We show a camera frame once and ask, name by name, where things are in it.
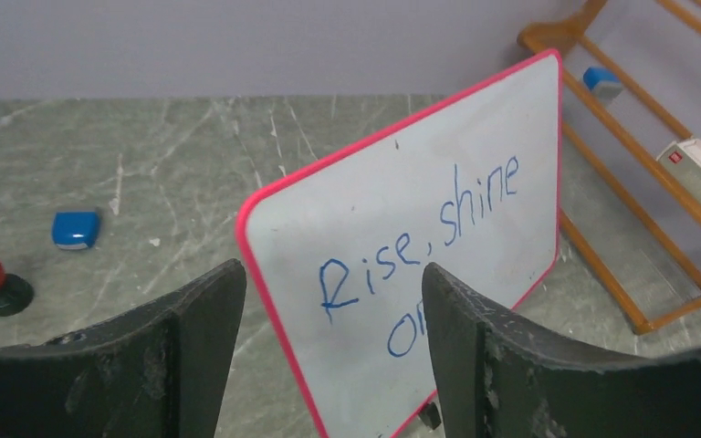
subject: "marble table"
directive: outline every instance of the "marble table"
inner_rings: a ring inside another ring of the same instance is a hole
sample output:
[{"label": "marble table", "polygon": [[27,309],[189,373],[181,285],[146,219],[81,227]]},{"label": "marble table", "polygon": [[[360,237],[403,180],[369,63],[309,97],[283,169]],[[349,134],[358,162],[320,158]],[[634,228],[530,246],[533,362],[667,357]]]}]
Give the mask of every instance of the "marble table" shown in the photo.
[{"label": "marble table", "polygon": [[[166,294],[230,257],[237,209],[257,187],[438,101],[436,96],[0,102],[0,258],[37,290],[0,318],[0,347],[35,344]],[[670,257],[566,143],[562,204],[650,314],[686,289]],[[58,207],[91,205],[97,245],[63,252]],[[550,329],[656,356],[701,344],[701,311],[635,337],[576,250],[518,308]],[[407,437],[441,436],[414,423]],[[317,436],[250,287],[218,437]]]}]

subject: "blue and white eraser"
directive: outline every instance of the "blue and white eraser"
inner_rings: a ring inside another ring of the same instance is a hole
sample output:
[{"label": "blue and white eraser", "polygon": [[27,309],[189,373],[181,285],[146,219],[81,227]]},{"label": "blue and white eraser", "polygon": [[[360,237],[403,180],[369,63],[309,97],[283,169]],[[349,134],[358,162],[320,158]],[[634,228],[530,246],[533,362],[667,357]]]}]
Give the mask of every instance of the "blue and white eraser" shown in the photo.
[{"label": "blue and white eraser", "polygon": [[587,68],[581,79],[592,95],[604,105],[614,100],[624,89],[622,82],[608,68]]},{"label": "blue and white eraser", "polygon": [[52,241],[60,249],[87,249],[95,245],[100,216],[95,208],[58,211],[52,222]]}]

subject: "red border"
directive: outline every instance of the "red border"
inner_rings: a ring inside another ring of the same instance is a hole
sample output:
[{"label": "red border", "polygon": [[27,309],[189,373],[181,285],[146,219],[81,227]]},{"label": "red border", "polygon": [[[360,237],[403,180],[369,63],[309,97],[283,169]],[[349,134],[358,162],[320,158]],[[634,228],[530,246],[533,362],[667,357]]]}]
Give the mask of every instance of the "red border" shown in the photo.
[{"label": "red border", "polygon": [[[332,153],[331,155],[322,158],[321,160],[318,160],[316,162],[313,162],[309,164],[308,166],[299,169],[298,171],[291,173],[290,175],[273,182],[272,184],[263,187],[253,193],[251,196],[246,199],[246,201],[243,203],[243,206],[240,207],[240,212],[237,216],[237,220],[235,223],[235,239],[237,240],[238,246],[240,246],[240,251],[243,255],[243,259],[246,261],[246,265],[248,266],[248,269],[250,270],[251,277],[254,278],[254,283],[256,284],[256,289],[259,291],[259,296],[262,298],[262,303],[265,306],[265,309],[267,310],[267,314],[270,317],[270,321],[273,324],[273,329],[276,331],[278,340],[280,341],[280,345],[284,350],[284,353],[286,354],[286,358],[288,360],[288,364],[291,367],[291,371],[294,373],[294,377],[297,380],[297,385],[299,386],[299,390],[302,392],[302,397],[305,399],[305,403],[308,405],[308,409],[310,410],[310,415],[313,417],[313,422],[316,424],[316,429],[318,429],[319,435],[321,438],[329,438],[329,435],[327,434],[326,426],[324,425],[323,421],[321,420],[320,414],[318,407],[316,406],[316,403],[313,401],[313,396],[310,393],[310,389],[308,388],[307,381],[305,380],[305,376],[302,374],[302,370],[299,367],[299,362],[297,361],[297,356],[294,354],[294,350],[291,348],[291,344],[288,341],[288,336],[286,334],[286,331],[283,327],[283,323],[280,320],[280,317],[278,316],[277,310],[275,308],[275,305],[273,304],[273,299],[270,296],[269,290],[267,289],[267,284],[265,283],[265,279],[262,277],[262,272],[259,270],[259,266],[256,263],[256,258],[254,257],[254,253],[251,250],[251,245],[248,243],[248,238],[246,235],[246,226],[248,224],[248,218],[251,215],[251,213],[254,211],[256,206],[262,202],[264,199],[266,199],[269,196],[272,196],[275,193],[278,193],[289,186],[291,186],[294,183],[298,183],[299,181],[309,177],[313,173],[320,172],[321,170],[331,166],[335,162],[338,162],[349,155],[352,155],[358,151],[361,151],[362,149],[366,148],[367,146],[370,146],[392,134],[395,132],[402,130],[413,123],[422,120],[438,110],[441,110],[449,105],[452,105],[459,101],[460,99],[466,98],[476,92],[478,92],[481,89],[484,89],[490,85],[493,85],[496,82],[499,82],[499,80],[502,80],[506,78],[507,76],[523,69],[531,64],[534,64],[541,59],[545,57],[550,57],[554,56],[558,60],[558,162],[557,162],[557,175],[558,175],[558,182],[557,182],[557,211],[555,213],[556,219],[555,219],[555,254],[552,257],[552,263],[549,265],[547,270],[541,275],[541,278],[533,284],[533,286],[530,288],[528,292],[512,307],[516,308],[519,303],[521,303],[529,294],[530,292],[536,288],[536,286],[541,283],[541,281],[544,279],[544,277],[549,273],[549,271],[555,266],[555,261],[558,259],[558,253],[559,253],[559,246],[560,246],[560,240],[557,238],[559,236],[559,229],[560,229],[560,219],[558,217],[558,212],[560,210],[560,147],[561,147],[561,137],[562,137],[562,58],[560,57],[560,53],[555,50],[555,49],[550,49],[546,50],[544,52],[541,52],[537,54],[534,57],[530,57],[519,64],[516,64],[515,66],[508,68],[500,73],[497,73],[496,75],[487,78],[483,80],[482,82],[474,85],[473,87],[469,89],[465,89],[458,94],[455,94],[454,96],[447,98],[445,100],[442,100],[438,103],[435,103],[429,108],[423,109],[422,111],[413,114],[409,117],[407,117],[404,120],[401,120],[397,123],[394,123],[393,125],[389,126],[388,128],[381,130],[377,133],[372,134],[371,136],[357,141],[353,143],[350,146],[347,146],[340,151],[336,151]],[[436,395],[436,390],[431,393],[431,395],[426,398],[426,400],[423,402],[423,405],[426,405],[434,396]],[[402,430],[408,425],[408,423],[417,415],[417,413],[420,411],[420,408],[416,410],[412,415],[410,415],[409,418],[400,426],[394,433],[391,435],[391,437],[395,437],[399,433],[402,432]]]}]

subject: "small black object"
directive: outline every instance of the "small black object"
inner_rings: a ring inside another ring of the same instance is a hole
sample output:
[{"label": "small black object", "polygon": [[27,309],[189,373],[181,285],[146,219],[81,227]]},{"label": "small black object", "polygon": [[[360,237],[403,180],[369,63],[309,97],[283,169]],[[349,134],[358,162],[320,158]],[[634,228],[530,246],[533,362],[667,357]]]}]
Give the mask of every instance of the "small black object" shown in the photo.
[{"label": "small black object", "polygon": [[0,287],[0,317],[11,317],[25,310],[34,299],[34,288],[22,277],[6,274]]},{"label": "small black object", "polygon": [[442,417],[439,415],[439,408],[436,403],[430,401],[418,412],[418,417],[424,422],[426,427],[432,431],[436,430],[442,424]]},{"label": "small black object", "polygon": [[245,297],[230,260],[115,318],[0,349],[0,437],[212,438]]},{"label": "small black object", "polygon": [[701,437],[701,348],[647,359],[566,338],[434,263],[423,295],[447,438]]}]

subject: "wooden shelf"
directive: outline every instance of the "wooden shelf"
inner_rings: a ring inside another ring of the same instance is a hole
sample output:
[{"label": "wooden shelf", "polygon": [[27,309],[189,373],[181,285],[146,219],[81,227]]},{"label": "wooden shelf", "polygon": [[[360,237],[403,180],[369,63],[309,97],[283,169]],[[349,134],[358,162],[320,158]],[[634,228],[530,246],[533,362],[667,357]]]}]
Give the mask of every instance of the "wooden shelf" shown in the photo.
[{"label": "wooden shelf", "polygon": [[[700,18],[673,0],[655,1],[667,12],[676,16],[683,24],[689,26],[701,36]],[[692,0],[692,2],[701,7],[701,0]],[[558,49],[563,58],[576,46],[584,48],[598,60],[598,62],[608,68],[623,83],[624,87],[633,93],[633,95],[680,140],[692,137],[693,134],[690,129],[636,82],[611,57],[603,53],[598,45],[585,35],[586,30],[605,5],[606,0],[588,0],[579,12],[561,22],[533,23],[528,25],[519,33],[518,44],[536,53],[554,47]],[[649,172],[666,191],[673,195],[681,207],[701,227],[701,204],[686,191],[673,175],[654,159],[643,145],[635,139],[635,137],[625,129],[624,126],[592,96],[587,88],[571,75],[571,73],[567,71],[563,72],[563,82],[645,170]],[[576,131],[567,123],[563,123],[563,134],[574,144],[576,149],[584,156],[603,180],[607,182],[635,216],[638,217],[641,223],[643,223],[649,232],[659,241],[662,247],[670,253],[671,257],[681,266],[683,271],[689,275],[701,292],[701,272],[697,269],[695,263],[693,263],[662,230],[652,216],[643,209],[625,189],[622,183],[602,163],[587,142],[580,138]],[[602,262],[588,240],[562,211],[560,212],[560,224],[572,243],[579,249],[582,256],[590,264],[595,275],[602,281],[617,303],[622,307],[626,316],[633,324],[636,333],[642,334],[659,329],[683,315],[701,308],[700,296],[684,303],[684,305],[660,318],[649,320],[633,302],[609,268]]]}]

